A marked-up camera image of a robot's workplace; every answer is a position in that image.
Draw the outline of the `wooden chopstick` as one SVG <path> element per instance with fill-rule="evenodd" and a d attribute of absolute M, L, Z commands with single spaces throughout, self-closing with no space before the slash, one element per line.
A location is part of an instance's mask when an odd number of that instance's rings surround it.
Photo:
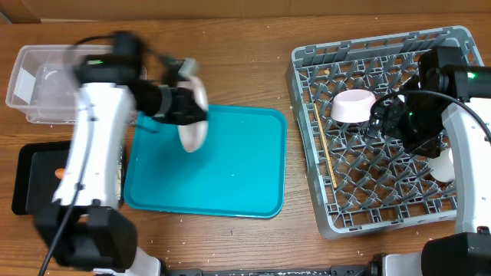
<path fill-rule="evenodd" d="M 316 118 L 317 123 L 318 123 L 318 129 L 319 129 L 319 133 L 320 133 L 319 135 L 321 137 L 322 149 L 324 151 L 325 158 L 326 158 L 326 161 L 327 161 L 327 164 L 328 164 L 328 171 L 329 171 L 330 176 L 331 176 L 332 187 L 333 187 L 333 190 L 336 191 L 337 190 L 337 187 L 338 187 L 338 184 L 337 184 L 337 181 L 336 181 L 336 178 L 335 178 L 335 175 L 334 175 L 334 168 L 333 168 L 333 165 L 332 165 L 332 162 L 331 162 L 331 157 L 330 157 L 330 154 L 329 154 L 329 151 L 328 151 L 328 144 L 327 144 L 327 140 L 326 140 L 326 137 L 325 137 L 324 129 L 322 127 L 321 117 L 319 115 L 319 112 L 318 112 L 318 108 L 317 108 L 316 103 L 313 103 L 313 107 L 314 107 L 315 118 Z"/>

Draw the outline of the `white paper cup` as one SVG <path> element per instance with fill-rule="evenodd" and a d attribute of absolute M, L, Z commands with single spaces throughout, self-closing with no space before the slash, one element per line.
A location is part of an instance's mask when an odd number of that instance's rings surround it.
<path fill-rule="evenodd" d="M 451 182 L 455 179 L 451 148 L 443 150 L 436 158 L 429 158 L 427 162 L 431 168 L 430 174 L 435 180 Z"/>

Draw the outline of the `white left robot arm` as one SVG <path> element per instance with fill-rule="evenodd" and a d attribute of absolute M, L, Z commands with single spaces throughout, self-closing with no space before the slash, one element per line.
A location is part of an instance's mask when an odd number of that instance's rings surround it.
<path fill-rule="evenodd" d="M 150 49 L 138 36 L 116 31 L 108 39 L 109 52 L 71 62 L 77 116 L 68 161 L 34 224 L 47 261 L 96 275 L 164 275 L 164 261 L 138 245 L 136 226 L 118 210 L 118 162 L 135 111 L 177 126 L 185 151 L 198 150 L 208 131 L 206 88 L 194 59 L 158 54 L 165 71 L 155 85 L 141 77 Z"/>

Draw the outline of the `pink bowl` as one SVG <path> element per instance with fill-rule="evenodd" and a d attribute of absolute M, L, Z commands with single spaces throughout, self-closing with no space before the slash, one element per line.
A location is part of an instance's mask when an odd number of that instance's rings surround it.
<path fill-rule="evenodd" d="M 342 123 L 368 121 L 376 98 L 369 90 L 353 89 L 337 94 L 332 101 L 331 118 Z"/>

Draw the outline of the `orange carrot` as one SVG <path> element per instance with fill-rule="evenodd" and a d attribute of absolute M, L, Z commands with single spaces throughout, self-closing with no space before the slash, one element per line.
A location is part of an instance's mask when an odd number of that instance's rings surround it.
<path fill-rule="evenodd" d="M 59 169 L 56 169 L 56 170 L 55 170 L 55 176 L 56 176 L 58 179 L 63 179 L 63 177 L 64 177 L 64 173 L 65 173 L 65 168 L 59 168 Z"/>

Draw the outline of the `pink plate with food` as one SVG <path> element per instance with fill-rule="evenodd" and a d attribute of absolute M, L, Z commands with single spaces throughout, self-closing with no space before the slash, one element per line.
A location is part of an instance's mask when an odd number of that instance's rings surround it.
<path fill-rule="evenodd" d="M 177 83 L 178 88 L 191 91 L 188 109 L 185 112 L 184 125 L 178 126 L 180 142 L 188 153 L 198 150 L 206 140 L 208 131 L 209 103 L 203 82 L 195 76 Z"/>

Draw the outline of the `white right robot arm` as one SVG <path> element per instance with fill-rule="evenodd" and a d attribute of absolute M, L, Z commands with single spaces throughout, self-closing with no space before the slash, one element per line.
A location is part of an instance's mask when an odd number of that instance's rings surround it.
<path fill-rule="evenodd" d="M 490 273 L 490 69 L 470 66 L 458 47 L 436 46 L 419 74 L 371 107 L 369 132 L 402 141 L 408 153 L 436 158 L 445 131 L 453 155 L 456 232 L 417 253 L 384 255 L 378 275 Z"/>

